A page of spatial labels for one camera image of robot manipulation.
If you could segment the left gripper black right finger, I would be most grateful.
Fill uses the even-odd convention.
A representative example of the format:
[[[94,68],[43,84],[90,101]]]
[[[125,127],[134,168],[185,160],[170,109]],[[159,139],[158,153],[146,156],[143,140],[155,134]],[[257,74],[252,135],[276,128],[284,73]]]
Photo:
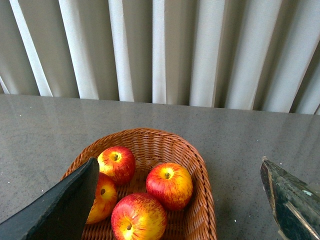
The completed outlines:
[[[260,176],[282,239],[318,240],[320,185],[303,182],[265,156]]]

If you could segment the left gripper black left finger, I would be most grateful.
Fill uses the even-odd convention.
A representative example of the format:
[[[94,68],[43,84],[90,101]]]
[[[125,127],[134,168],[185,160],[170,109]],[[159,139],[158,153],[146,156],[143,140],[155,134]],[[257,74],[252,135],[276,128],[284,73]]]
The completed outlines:
[[[0,224],[2,240],[79,240],[93,206],[99,164],[86,163]]]

